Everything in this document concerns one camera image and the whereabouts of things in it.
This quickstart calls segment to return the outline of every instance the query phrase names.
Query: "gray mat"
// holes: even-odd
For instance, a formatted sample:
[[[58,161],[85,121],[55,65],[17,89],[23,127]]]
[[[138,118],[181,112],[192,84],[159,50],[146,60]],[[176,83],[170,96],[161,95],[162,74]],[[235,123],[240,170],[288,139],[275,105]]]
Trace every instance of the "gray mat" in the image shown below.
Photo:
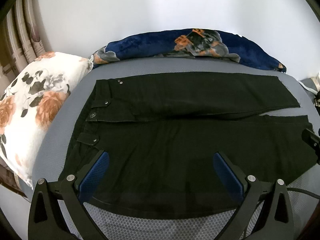
[[[64,166],[66,151],[74,124],[97,79],[188,71],[278,76],[279,80],[298,100],[301,108],[272,111],[269,114],[278,116],[307,114],[309,121],[313,124],[314,130],[318,131],[320,128],[320,117],[308,95],[294,78],[286,74],[253,69],[233,62],[209,58],[142,58],[120,61],[101,65],[89,73],[62,106],[49,128],[36,158],[33,169],[34,185],[39,178],[46,178],[48,181],[56,181],[58,179]],[[314,166],[295,182],[291,183],[290,187],[299,187],[320,194],[320,180],[317,179],[319,175],[320,166]],[[313,213],[317,200],[300,193],[290,193],[290,199],[294,214],[295,236],[297,236]],[[94,221],[110,240],[214,239],[233,213],[233,211],[229,211],[213,216],[185,220],[146,220],[115,215],[87,203],[85,206]],[[60,201],[60,207],[71,232],[80,237],[68,215],[64,202]],[[252,217],[248,228],[249,232],[252,230],[259,212],[260,208],[257,209]]]

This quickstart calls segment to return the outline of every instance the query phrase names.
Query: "metal pivot bolt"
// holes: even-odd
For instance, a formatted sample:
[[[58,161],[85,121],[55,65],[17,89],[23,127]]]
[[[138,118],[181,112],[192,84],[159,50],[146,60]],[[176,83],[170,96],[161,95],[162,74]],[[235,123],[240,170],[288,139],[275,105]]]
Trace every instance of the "metal pivot bolt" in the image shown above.
[[[253,176],[253,175],[249,175],[249,176],[248,176],[248,180],[253,182],[253,181],[256,180],[256,177]]]
[[[38,184],[41,185],[42,183],[44,183],[44,178],[38,179]]]
[[[283,185],[284,184],[284,181],[282,179],[278,179],[277,182],[278,182],[279,185]]]
[[[67,176],[67,181],[73,181],[75,179],[75,176],[73,174],[70,174]]]

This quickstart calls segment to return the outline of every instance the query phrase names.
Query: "beige curtain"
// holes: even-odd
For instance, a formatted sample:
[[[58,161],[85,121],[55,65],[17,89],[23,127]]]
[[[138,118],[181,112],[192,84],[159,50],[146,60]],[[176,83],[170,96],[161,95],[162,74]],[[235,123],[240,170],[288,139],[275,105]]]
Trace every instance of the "beige curtain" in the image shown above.
[[[44,53],[32,0],[16,0],[0,24],[0,94],[29,63]]]

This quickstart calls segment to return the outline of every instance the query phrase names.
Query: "floral pillow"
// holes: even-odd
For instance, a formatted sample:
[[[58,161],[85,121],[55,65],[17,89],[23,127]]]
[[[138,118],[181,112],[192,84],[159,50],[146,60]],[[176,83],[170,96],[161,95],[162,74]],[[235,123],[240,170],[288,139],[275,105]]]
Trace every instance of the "floral pillow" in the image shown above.
[[[92,59],[46,52],[30,63],[0,98],[0,157],[30,187],[37,152],[50,124]]]

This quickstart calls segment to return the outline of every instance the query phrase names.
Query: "blue textured pad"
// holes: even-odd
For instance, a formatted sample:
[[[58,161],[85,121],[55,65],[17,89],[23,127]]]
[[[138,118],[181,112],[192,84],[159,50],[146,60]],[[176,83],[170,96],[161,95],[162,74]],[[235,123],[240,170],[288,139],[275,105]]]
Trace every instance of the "blue textured pad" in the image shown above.
[[[242,203],[244,199],[243,185],[219,153],[213,155],[213,167],[231,198],[239,204]]]
[[[89,201],[108,167],[109,154],[103,152],[79,185],[78,199],[81,203]]]

